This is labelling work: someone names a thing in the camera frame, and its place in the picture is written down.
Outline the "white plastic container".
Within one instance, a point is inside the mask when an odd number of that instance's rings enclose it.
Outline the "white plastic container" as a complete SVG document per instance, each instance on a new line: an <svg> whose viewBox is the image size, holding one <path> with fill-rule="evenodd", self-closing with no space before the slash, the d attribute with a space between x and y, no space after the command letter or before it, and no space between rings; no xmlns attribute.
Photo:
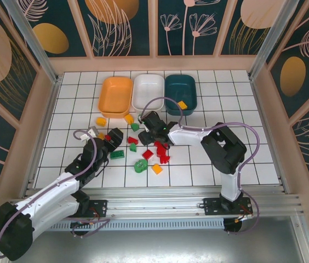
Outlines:
<svg viewBox="0 0 309 263"><path fill-rule="evenodd" d="M140 114L147 103L164 96L164 78L156 74L141 74L134 79L131 105Z"/></svg>

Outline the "orange plastic container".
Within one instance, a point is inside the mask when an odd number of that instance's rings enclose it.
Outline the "orange plastic container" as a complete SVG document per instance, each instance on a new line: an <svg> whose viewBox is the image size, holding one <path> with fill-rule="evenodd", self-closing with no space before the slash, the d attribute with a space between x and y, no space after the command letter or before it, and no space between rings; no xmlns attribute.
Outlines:
<svg viewBox="0 0 309 263"><path fill-rule="evenodd" d="M127 77L109 77L104 80L98 109L106 118L122 119L128 113L133 92L133 82Z"/></svg>

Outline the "teal plastic container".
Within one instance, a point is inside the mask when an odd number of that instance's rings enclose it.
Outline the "teal plastic container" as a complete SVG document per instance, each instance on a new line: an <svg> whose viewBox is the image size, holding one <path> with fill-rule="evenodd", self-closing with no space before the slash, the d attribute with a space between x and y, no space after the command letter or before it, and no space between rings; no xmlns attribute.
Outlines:
<svg viewBox="0 0 309 263"><path fill-rule="evenodd" d="M184 116L191 115L197 107L196 83L189 75L170 75L165 78L164 95L177 103L183 101L187 109Z"/></svg>

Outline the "metal bench panel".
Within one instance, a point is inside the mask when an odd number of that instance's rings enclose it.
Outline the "metal bench panel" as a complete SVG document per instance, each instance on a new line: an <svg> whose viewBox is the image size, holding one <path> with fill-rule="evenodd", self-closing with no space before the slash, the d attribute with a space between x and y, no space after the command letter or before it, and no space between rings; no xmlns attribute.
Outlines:
<svg viewBox="0 0 309 263"><path fill-rule="evenodd" d="M23 263L309 263L298 218L266 217L248 233L218 229L100 231L86 239L46 232Z"/></svg>

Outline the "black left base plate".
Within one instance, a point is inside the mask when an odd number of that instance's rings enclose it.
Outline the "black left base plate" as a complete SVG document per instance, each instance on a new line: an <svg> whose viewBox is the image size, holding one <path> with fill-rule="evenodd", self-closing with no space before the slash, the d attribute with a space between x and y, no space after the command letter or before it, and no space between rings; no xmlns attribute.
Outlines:
<svg viewBox="0 0 309 263"><path fill-rule="evenodd" d="M105 218L107 214L107 200L90 200L84 218Z"/></svg>

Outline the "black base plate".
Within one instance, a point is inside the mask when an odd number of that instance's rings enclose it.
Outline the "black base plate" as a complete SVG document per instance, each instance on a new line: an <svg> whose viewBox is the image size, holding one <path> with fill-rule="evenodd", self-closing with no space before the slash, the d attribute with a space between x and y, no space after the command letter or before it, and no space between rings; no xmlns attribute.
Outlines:
<svg viewBox="0 0 309 263"><path fill-rule="evenodd" d="M107 214L107 200L90 200L84 218L105 218Z"/></svg>
<svg viewBox="0 0 309 263"><path fill-rule="evenodd" d="M205 215L242 216L254 213L248 197L240 197L233 202L223 197L205 198L199 207L204 210Z"/></svg>

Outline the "aluminium side rail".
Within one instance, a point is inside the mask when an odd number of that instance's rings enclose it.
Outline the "aluminium side rail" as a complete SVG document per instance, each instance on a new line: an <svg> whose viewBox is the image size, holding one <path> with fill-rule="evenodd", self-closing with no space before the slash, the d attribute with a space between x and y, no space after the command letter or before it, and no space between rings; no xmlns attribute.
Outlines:
<svg viewBox="0 0 309 263"><path fill-rule="evenodd" d="M58 92L61 86L61 76L57 76L56 81L51 86L51 91L48 96L47 104L43 111L42 122L38 129L38 134L36 136L35 145L32 150L32 155L27 166L25 173L25 178L22 183L22 187L19 193L19 197L25 197L26 190L28 188L31 180L35 179L36 172L38 170L39 160L43 152L45 139L48 133L48 127L52 119L53 109L58 97Z"/></svg>

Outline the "aluminium front rail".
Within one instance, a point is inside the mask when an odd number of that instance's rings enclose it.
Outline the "aluminium front rail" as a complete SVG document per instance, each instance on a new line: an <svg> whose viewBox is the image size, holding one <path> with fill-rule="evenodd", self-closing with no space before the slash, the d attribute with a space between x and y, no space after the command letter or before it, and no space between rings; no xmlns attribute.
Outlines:
<svg viewBox="0 0 309 263"><path fill-rule="evenodd" d="M257 202L260 216L294 216L303 213L298 195L287 194L278 185L244 186ZM114 219L202 218L199 204L218 197L220 187L123 187L87 188L91 199L105 199L107 217Z"/></svg>

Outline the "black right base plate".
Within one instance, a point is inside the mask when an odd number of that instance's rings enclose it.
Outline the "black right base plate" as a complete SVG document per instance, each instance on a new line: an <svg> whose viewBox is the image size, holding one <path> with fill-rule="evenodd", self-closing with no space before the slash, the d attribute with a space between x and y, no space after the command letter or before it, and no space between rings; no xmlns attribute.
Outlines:
<svg viewBox="0 0 309 263"><path fill-rule="evenodd" d="M205 198L199 207L204 210L205 215L242 216L254 213L248 197L240 197L233 202L223 197Z"/></svg>

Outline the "aluminium frame post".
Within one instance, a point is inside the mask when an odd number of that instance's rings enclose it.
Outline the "aluminium frame post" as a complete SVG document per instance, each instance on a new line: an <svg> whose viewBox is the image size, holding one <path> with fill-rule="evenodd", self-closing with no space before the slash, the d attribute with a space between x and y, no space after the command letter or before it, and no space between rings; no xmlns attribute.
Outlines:
<svg viewBox="0 0 309 263"><path fill-rule="evenodd" d="M257 78L272 49L277 45L282 33L285 31L291 17L297 14L297 7L302 7L304 1L305 0L285 0L283 3L248 72L251 82Z"/></svg>
<svg viewBox="0 0 309 263"><path fill-rule="evenodd" d="M38 22L48 10L47 0L1 0L9 16L22 34L35 58L49 79L56 83L58 74L52 67L48 56L34 33L30 22Z"/></svg>

